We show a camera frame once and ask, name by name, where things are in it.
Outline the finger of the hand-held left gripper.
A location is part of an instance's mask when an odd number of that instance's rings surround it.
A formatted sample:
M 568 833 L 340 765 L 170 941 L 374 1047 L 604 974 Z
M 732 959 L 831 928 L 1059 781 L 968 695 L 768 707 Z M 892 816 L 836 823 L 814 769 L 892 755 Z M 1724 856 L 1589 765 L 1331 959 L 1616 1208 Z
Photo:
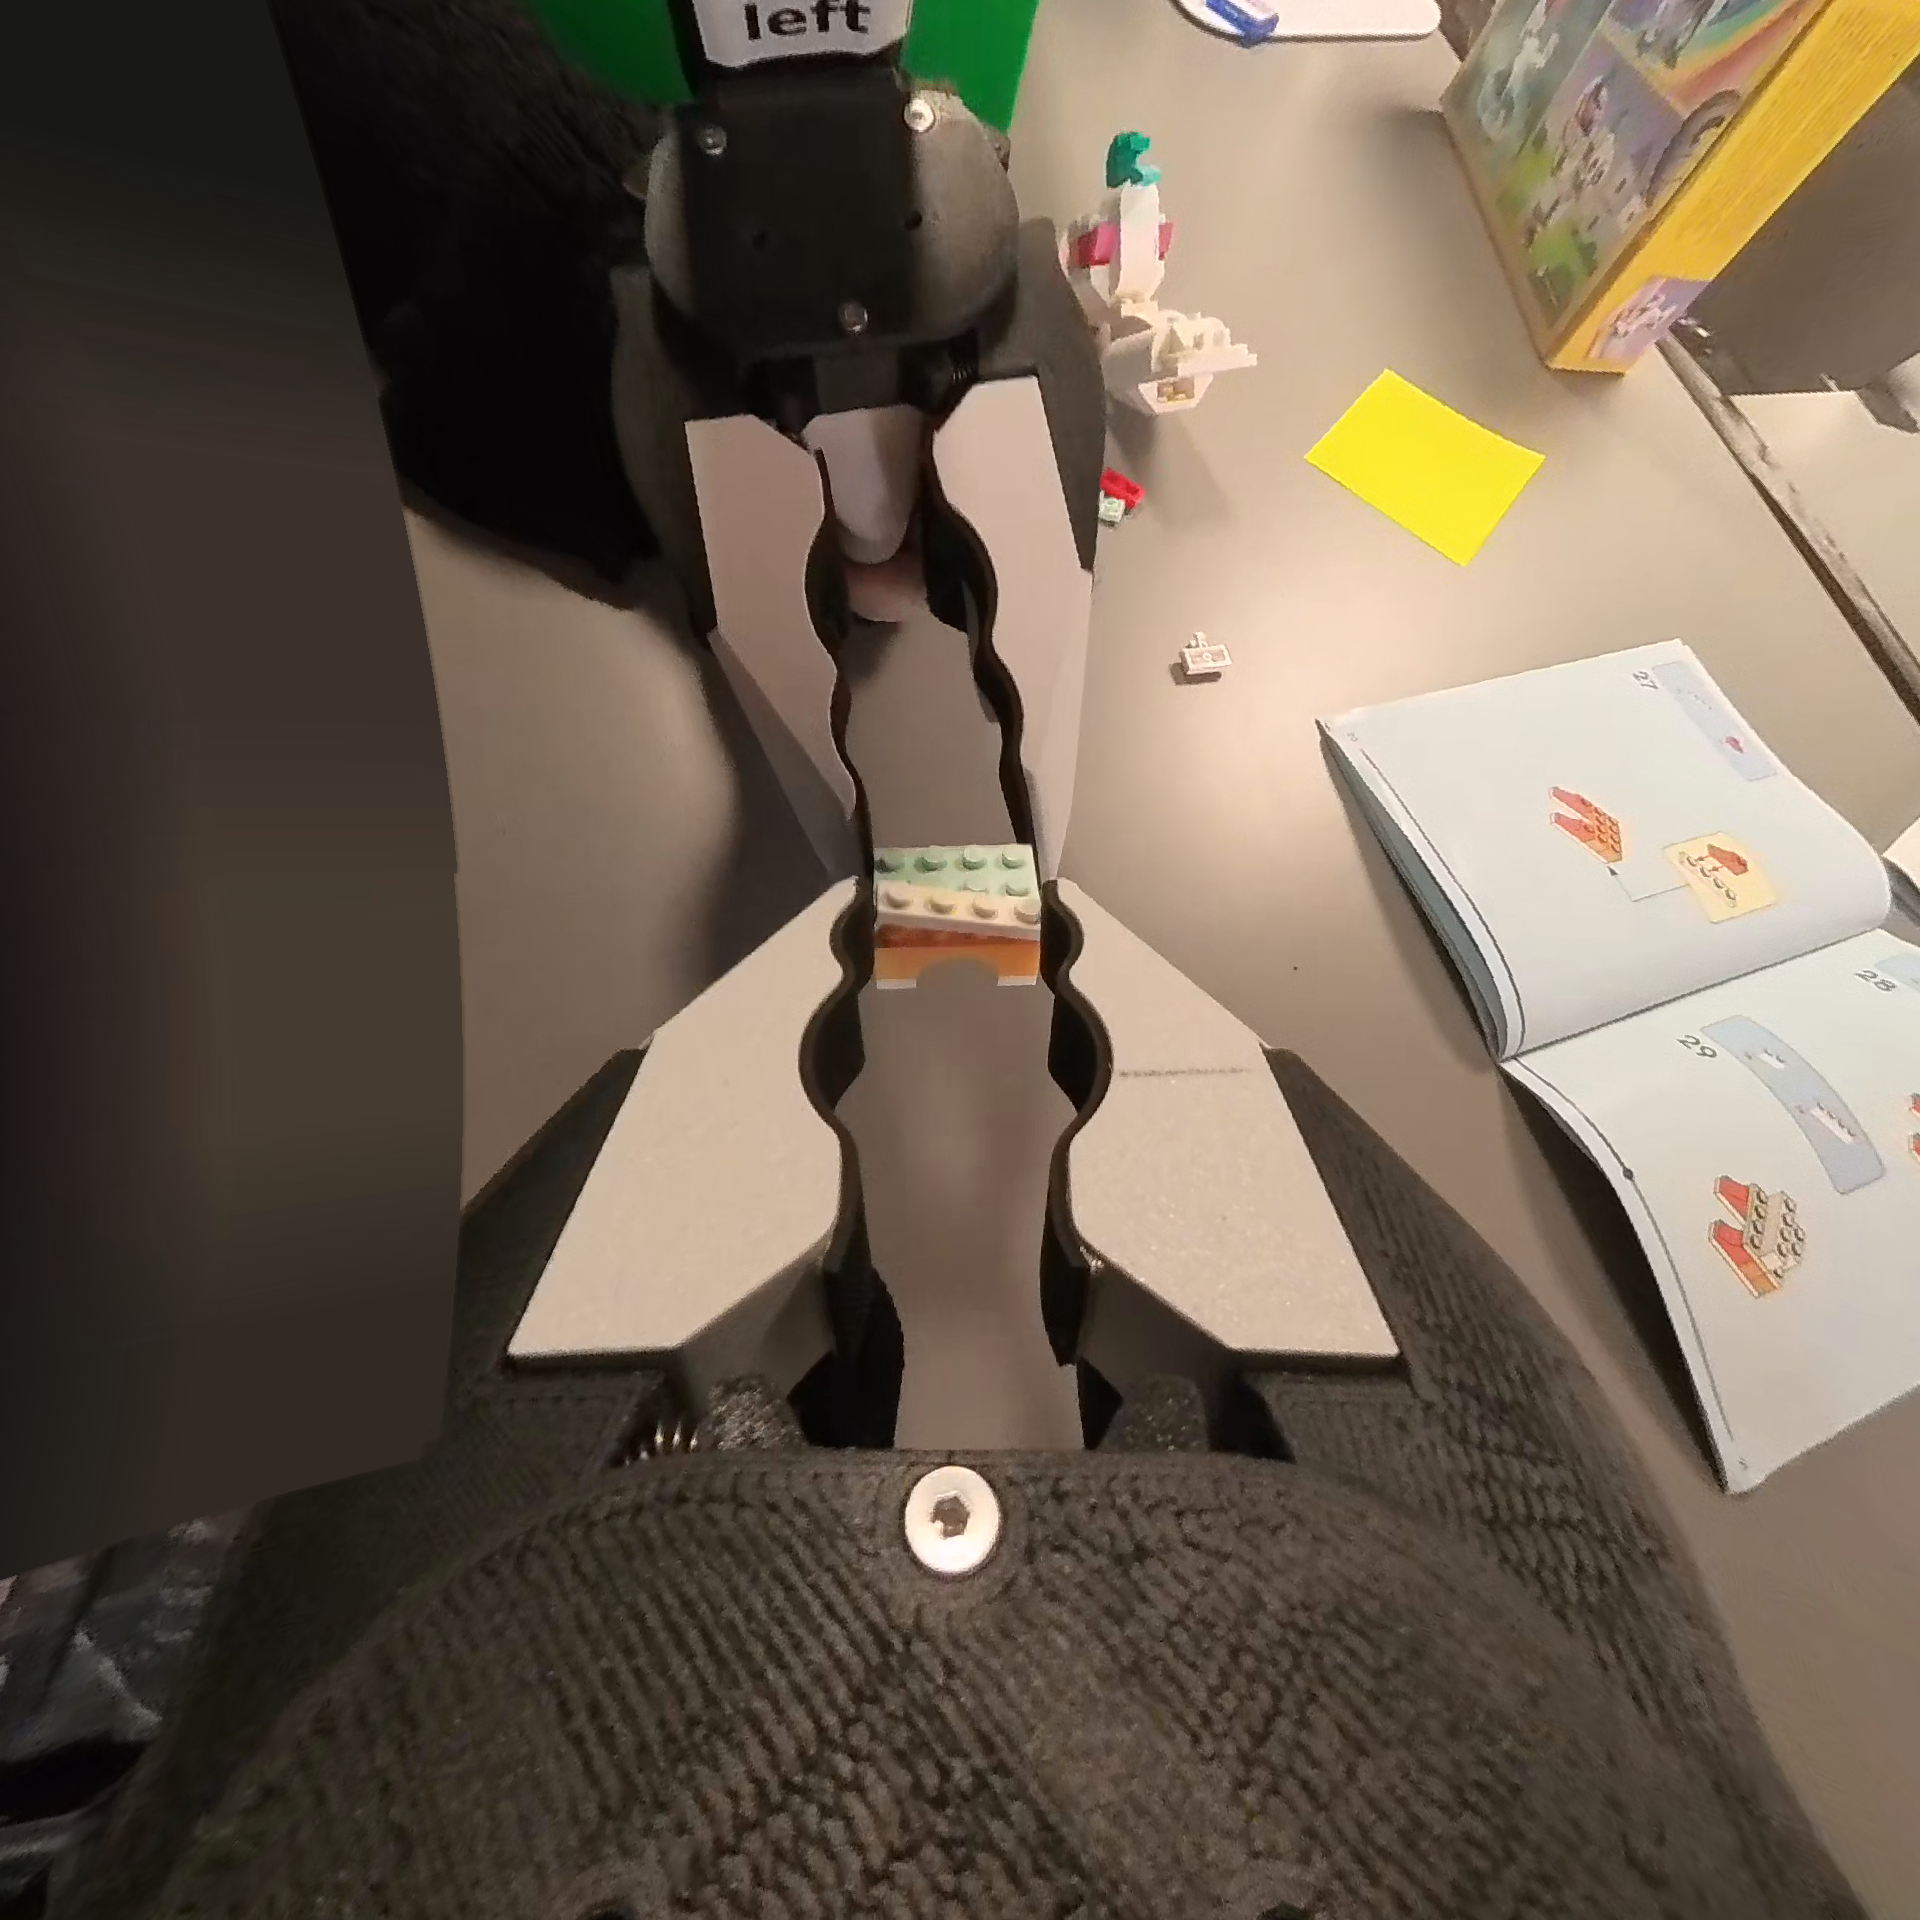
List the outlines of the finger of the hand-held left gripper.
M 828 537 L 818 457 L 755 415 L 688 423 L 711 585 L 711 649 L 814 855 L 859 872 L 858 781 L 834 734 L 838 686 L 812 563 Z
M 998 790 L 1042 877 L 1071 819 L 1092 629 L 1092 567 L 1039 374 L 971 384 L 923 462 L 928 589 L 967 638 L 998 734 Z

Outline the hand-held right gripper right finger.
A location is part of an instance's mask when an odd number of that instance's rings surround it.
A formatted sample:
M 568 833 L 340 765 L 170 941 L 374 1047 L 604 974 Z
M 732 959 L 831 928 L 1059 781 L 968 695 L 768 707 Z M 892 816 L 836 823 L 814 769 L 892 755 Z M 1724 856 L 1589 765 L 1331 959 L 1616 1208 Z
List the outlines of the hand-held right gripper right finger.
M 1039 1302 L 1055 1359 L 1237 1374 L 1399 1355 L 1275 1062 L 1253 1025 L 1083 886 L 1047 888 Z

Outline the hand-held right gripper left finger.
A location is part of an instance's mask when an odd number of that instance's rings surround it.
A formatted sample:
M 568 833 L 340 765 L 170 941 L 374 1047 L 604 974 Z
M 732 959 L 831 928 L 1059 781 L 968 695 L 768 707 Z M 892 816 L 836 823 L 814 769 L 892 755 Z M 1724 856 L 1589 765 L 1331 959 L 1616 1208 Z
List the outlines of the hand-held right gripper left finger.
M 831 880 L 639 1052 L 508 1343 L 517 1368 L 851 1367 L 872 1317 L 826 1070 L 858 1015 Z

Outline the small green white orange lego assembly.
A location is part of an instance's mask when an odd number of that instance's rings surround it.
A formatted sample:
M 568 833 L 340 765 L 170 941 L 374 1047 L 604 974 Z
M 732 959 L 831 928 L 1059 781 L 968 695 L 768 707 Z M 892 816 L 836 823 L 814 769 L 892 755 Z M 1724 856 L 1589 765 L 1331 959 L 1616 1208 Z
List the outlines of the small green white orange lego assembly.
M 884 992 L 950 961 L 987 969 L 1002 988 L 1039 980 L 1044 899 L 1031 845 L 878 848 L 871 880 L 871 979 Z

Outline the person's left forearm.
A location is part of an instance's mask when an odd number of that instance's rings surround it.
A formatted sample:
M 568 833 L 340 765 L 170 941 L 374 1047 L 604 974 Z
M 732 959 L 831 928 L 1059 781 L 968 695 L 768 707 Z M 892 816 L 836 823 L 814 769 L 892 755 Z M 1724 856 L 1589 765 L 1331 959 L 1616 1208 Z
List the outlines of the person's left forearm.
M 655 556 L 610 411 L 659 119 L 527 5 L 271 3 L 408 503 L 614 592 Z

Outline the white lego unicorn model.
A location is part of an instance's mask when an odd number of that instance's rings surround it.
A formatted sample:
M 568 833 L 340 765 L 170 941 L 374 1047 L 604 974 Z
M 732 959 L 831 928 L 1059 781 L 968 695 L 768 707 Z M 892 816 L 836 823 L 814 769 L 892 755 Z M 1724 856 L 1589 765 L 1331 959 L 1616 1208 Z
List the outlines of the white lego unicorn model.
M 1095 336 L 1107 395 L 1141 415 L 1184 415 L 1219 380 L 1254 369 L 1258 351 L 1228 323 L 1160 297 L 1174 225 L 1150 134 L 1118 133 L 1101 166 L 1101 201 L 1059 231 L 1060 267 Z

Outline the open lego instruction booklet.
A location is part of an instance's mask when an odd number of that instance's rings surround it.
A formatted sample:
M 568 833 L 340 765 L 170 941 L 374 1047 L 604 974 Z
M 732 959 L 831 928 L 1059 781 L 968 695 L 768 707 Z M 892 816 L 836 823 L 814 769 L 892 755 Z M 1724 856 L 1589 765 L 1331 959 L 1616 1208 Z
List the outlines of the open lego instruction booklet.
M 1918 1382 L 1918 955 L 1680 639 L 1318 723 L 1502 1072 L 1610 1182 L 1722 1485 Z

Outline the yellow lego set box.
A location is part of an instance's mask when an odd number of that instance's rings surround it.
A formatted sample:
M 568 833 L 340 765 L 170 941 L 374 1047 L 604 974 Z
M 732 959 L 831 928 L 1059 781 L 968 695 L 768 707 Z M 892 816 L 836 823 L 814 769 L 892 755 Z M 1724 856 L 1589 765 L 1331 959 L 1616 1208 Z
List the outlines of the yellow lego set box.
M 1636 366 L 1916 52 L 1916 3 L 1492 5 L 1443 116 L 1543 363 Z

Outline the green plastic bin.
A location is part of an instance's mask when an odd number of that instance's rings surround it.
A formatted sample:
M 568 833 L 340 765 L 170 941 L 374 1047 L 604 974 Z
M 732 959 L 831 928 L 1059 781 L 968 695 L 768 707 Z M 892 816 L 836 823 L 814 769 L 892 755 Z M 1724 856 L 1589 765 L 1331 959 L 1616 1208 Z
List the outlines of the green plastic bin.
M 530 3 L 568 62 L 639 104 L 691 104 L 723 79 L 878 62 L 1014 124 L 1037 3 Z

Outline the yellow sticky note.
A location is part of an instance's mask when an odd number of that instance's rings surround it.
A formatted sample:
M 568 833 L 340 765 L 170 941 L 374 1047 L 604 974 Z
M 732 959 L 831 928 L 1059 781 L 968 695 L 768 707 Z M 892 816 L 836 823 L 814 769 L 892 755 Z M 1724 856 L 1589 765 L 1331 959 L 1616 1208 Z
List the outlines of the yellow sticky note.
M 1544 455 L 1387 367 L 1308 448 L 1304 462 L 1432 552 L 1468 567 Z

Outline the white plate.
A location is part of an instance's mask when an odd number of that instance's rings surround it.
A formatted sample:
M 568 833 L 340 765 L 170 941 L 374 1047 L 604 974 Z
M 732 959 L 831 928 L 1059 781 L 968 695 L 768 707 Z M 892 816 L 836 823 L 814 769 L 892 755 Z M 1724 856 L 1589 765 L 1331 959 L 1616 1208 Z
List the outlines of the white plate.
M 1174 3 L 1174 9 L 1237 45 L 1420 40 L 1443 24 L 1435 3 Z

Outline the black flat panel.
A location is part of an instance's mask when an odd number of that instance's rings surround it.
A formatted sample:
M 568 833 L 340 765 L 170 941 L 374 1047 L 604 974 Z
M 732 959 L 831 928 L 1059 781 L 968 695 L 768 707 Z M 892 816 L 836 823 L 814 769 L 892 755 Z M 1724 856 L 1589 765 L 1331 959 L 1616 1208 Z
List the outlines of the black flat panel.
M 1725 398 L 1848 393 L 1916 432 L 1916 67 L 1694 300 L 1671 348 Z

